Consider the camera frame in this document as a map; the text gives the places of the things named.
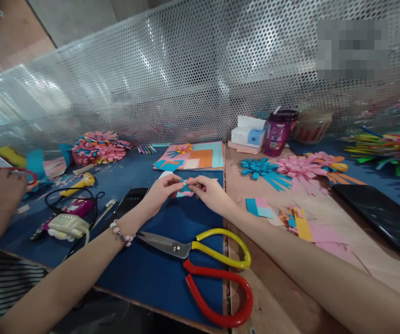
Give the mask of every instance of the red scissor handle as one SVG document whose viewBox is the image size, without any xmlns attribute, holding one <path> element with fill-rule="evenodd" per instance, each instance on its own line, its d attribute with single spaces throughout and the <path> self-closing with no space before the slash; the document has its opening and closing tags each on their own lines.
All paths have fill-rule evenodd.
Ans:
<svg viewBox="0 0 400 334">
<path fill-rule="evenodd" d="M 28 183 L 28 186 L 31 186 L 33 184 L 36 183 L 36 181 L 38 180 L 38 177 L 36 176 L 35 173 L 33 173 L 31 170 L 25 169 L 25 168 L 20 168 L 20 167 L 4 167 L 4 169 L 9 169 L 9 170 L 17 170 L 20 172 L 26 172 L 29 173 L 32 177 L 33 177 L 33 181 L 31 181 L 30 183 Z"/>
<path fill-rule="evenodd" d="M 200 294 L 199 289 L 194 283 L 194 279 L 191 275 L 186 276 L 186 282 L 191 290 L 192 296 L 194 297 L 195 302 L 199 306 L 201 312 L 208 318 L 210 321 L 215 323 L 218 326 L 226 327 L 226 328 L 236 328 L 243 325 L 251 315 L 252 306 L 253 306 L 253 297 L 252 297 L 252 290 L 248 282 L 240 275 L 231 273 L 225 270 L 219 269 L 212 269 L 206 267 L 197 267 L 194 266 L 191 261 L 186 260 L 183 263 L 183 267 L 185 267 L 189 273 L 193 275 L 202 275 L 202 276 L 209 276 L 209 277 L 217 277 L 223 278 L 231 281 L 235 281 L 239 283 L 239 285 L 245 290 L 246 300 L 245 304 L 234 315 L 221 315 L 217 312 L 214 312 L 209 308 L 206 304 L 205 300 Z"/>
</svg>

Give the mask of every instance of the person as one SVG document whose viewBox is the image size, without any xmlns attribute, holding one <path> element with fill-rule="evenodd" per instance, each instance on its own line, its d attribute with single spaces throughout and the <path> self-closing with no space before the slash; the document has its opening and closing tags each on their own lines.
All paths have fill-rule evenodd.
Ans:
<svg viewBox="0 0 400 334">
<path fill-rule="evenodd" d="M 117 222 L 134 235 L 184 183 L 158 179 L 144 199 Z M 257 243 L 305 292 L 352 333 L 399 333 L 400 294 L 332 254 L 239 208 L 213 179 L 188 185 L 206 206 Z M 64 261 L 0 319 L 0 334 L 48 333 L 95 284 L 124 242 L 108 229 Z"/>
</svg>

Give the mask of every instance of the striped shirt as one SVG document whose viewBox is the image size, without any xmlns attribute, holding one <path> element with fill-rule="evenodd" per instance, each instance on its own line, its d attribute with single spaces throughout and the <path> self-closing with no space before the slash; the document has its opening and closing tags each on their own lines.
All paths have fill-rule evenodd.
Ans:
<svg viewBox="0 0 400 334">
<path fill-rule="evenodd" d="M 41 267 L 0 252 L 0 318 L 45 274 Z"/>
</svg>

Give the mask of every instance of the perforated metal panel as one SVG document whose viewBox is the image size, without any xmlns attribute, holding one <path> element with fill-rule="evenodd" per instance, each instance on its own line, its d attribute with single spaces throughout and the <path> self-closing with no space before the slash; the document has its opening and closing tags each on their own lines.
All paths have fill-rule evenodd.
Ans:
<svg viewBox="0 0 400 334">
<path fill-rule="evenodd" d="M 321 19 L 382 19 L 382 80 L 316 74 Z M 131 115 L 111 95 L 130 93 Z M 0 144 L 73 142 L 89 129 L 135 143 L 224 140 L 237 115 L 328 108 L 330 132 L 400 121 L 400 1 L 176 1 L 0 75 Z"/>
</svg>

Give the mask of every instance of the charger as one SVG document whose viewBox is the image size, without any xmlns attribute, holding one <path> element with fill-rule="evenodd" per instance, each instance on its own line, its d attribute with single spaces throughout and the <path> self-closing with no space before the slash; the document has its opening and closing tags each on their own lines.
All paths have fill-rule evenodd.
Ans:
<svg viewBox="0 0 400 334">
<path fill-rule="evenodd" d="M 60 240 L 74 241 L 85 234 L 87 243 L 90 238 L 90 224 L 76 215 L 62 213 L 53 218 L 48 226 L 48 234 Z"/>
</svg>

